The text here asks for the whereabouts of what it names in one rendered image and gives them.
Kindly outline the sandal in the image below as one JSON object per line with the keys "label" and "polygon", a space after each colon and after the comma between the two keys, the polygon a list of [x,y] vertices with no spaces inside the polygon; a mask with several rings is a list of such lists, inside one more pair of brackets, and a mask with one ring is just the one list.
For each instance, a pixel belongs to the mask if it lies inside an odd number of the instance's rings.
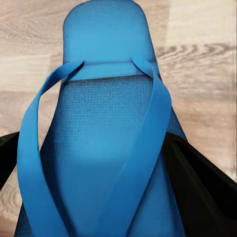
{"label": "sandal", "polygon": [[[39,150],[40,97],[59,81]],[[21,123],[14,237],[186,237],[161,151],[167,132],[188,142],[143,9],[132,0],[74,7],[62,66]]]}

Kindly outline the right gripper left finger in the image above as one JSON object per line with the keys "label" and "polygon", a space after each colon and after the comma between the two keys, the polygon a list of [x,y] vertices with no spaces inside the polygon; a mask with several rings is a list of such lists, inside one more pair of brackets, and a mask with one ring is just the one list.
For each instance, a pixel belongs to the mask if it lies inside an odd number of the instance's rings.
{"label": "right gripper left finger", "polygon": [[0,137],[0,190],[17,165],[17,147],[20,132]]}

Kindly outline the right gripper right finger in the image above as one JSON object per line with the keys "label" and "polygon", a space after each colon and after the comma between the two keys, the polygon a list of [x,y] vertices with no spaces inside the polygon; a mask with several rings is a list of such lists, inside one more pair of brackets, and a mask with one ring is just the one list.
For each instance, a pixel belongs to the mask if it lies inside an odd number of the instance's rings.
{"label": "right gripper right finger", "polygon": [[161,151],[186,237],[237,237],[237,183],[178,135]]}

